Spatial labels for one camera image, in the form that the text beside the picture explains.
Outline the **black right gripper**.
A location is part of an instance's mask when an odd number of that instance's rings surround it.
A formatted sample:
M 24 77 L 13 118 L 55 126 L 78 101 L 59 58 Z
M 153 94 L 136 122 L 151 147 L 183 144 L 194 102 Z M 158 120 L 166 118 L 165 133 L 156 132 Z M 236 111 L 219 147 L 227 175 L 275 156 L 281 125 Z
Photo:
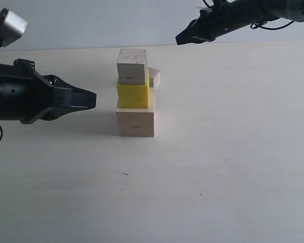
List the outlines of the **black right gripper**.
M 200 10 L 200 16 L 192 20 L 175 40 L 177 45 L 202 44 L 213 42 L 232 30 L 231 24 L 221 15 Z

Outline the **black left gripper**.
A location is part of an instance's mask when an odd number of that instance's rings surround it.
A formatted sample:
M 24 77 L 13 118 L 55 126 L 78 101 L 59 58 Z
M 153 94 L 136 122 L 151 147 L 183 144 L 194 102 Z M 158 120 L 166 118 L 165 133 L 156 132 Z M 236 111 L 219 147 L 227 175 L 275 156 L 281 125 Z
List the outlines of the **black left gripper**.
M 96 93 L 52 74 L 41 75 L 32 61 L 17 59 L 13 65 L 0 64 L 0 120 L 32 124 L 95 107 Z

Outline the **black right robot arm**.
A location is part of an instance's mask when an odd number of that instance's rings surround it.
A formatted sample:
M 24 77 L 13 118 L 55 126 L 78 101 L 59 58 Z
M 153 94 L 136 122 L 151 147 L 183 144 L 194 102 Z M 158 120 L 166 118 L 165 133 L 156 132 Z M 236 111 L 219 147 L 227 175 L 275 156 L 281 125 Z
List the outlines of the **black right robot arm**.
M 301 1 L 212 1 L 200 9 L 200 15 L 176 37 L 178 45 L 213 42 L 227 33 L 250 26 L 251 29 L 278 19 L 304 22 L 304 0 Z

